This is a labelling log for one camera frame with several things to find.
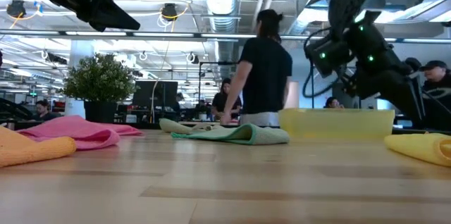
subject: towel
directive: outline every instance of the towel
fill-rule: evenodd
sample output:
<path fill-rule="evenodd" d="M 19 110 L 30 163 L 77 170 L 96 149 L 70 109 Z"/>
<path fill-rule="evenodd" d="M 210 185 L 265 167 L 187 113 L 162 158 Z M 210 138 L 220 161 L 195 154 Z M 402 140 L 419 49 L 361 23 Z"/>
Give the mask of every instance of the towel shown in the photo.
<path fill-rule="evenodd" d="M 185 125 L 181 125 L 177 122 L 174 122 L 172 120 L 169 120 L 167 118 L 162 118 L 160 119 L 160 128 L 161 130 L 163 130 L 164 132 L 175 132 L 178 134 L 185 134 L 185 135 L 190 135 L 192 133 L 196 133 L 196 132 L 203 132 L 203 131 L 210 131 L 213 128 L 223 128 L 220 125 L 215 125 L 212 126 L 208 123 L 200 123 L 198 125 L 195 125 L 194 127 L 188 127 Z"/>
<path fill-rule="evenodd" d="M 71 137 L 78 150 L 100 149 L 119 142 L 121 135 L 140 135 L 129 125 L 111 125 L 88 122 L 80 116 L 55 118 L 41 125 L 19 131 L 20 134 L 41 142 L 54 137 Z"/>
<path fill-rule="evenodd" d="M 76 150 L 75 141 L 70 137 L 35 142 L 4 127 L 0 127 L 0 135 L 0 168 L 61 158 L 73 154 Z"/>
<path fill-rule="evenodd" d="M 451 167 L 451 136 L 440 133 L 389 135 L 384 142 L 389 149 L 401 154 Z"/>
<path fill-rule="evenodd" d="M 246 124 L 238 128 L 224 128 L 221 126 L 205 127 L 199 125 L 198 128 L 183 128 L 170 120 L 160 120 L 160 126 L 165 132 L 172 132 L 173 138 L 185 139 L 205 139 L 235 144 L 257 145 L 257 144 L 281 144 L 288 143 L 290 138 L 288 133 L 281 129 L 261 128 L 256 125 Z"/>

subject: yellow plastic bin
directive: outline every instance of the yellow plastic bin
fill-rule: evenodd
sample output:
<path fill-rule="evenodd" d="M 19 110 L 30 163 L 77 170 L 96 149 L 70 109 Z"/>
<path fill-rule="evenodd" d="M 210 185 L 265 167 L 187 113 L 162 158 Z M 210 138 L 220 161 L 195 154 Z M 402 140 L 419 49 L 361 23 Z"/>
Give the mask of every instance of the yellow plastic bin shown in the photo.
<path fill-rule="evenodd" d="M 381 141 L 391 135 L 394 119 L 394 110 L 287 108 L 279 111 L 280 128 L 288 132 L 290 142 Z"/>

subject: gray pants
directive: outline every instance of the gray pants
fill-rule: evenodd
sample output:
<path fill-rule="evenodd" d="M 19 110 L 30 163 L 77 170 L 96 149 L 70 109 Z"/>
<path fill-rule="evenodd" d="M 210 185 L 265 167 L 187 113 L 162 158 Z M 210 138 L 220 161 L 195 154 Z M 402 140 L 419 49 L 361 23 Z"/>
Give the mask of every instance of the gray pants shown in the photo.
<path fill-rule="evenodd" d="M 279 115 L 276 112 L 262 112 L 257 114 L 242 114 L 240 124 L 251 123 L 258 126 L 279 126 Z"/>

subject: plant pot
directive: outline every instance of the plant pot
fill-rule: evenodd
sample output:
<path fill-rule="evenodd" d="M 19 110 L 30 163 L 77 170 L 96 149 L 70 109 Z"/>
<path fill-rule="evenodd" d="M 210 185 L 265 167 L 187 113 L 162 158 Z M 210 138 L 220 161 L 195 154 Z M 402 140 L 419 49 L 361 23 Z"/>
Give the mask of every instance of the plant pot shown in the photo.
<path fill-rule="evenodd" d="M 114 113 L 118 107 L 114 102 L 85 101 L 86 120 L 96 123 L 114 123 Z"/>

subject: wooden table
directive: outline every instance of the wooden table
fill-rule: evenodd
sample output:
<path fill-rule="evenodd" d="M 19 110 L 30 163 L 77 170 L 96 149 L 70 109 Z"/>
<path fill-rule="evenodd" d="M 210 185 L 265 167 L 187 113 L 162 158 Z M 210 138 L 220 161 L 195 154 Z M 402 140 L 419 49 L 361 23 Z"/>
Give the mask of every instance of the wooden table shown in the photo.
<path fill-rule="evenodd" d="M 242 146 L 159 130 L 0 169 L 1 223 L 451 222 L 451 169 L 382 143 Z"/>

